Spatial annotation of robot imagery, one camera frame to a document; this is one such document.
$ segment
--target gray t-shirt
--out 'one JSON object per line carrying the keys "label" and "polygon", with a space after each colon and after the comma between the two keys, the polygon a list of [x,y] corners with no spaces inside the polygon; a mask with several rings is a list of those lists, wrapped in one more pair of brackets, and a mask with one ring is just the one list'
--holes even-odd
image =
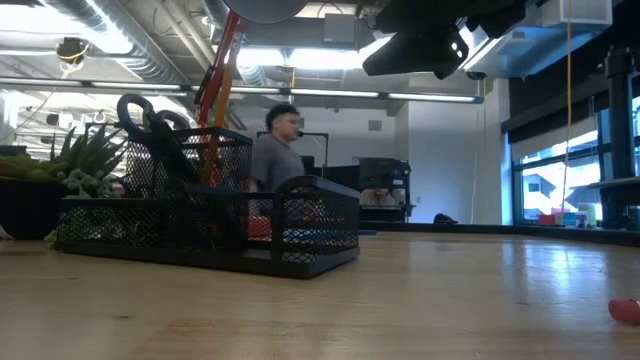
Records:
{"label": "gray t-shirt", "polygon": [[258,180],[258,191],[275,192],[283,182],[304,175],[302,159],[289,145],[271,134],[253,144],[251,177]]}

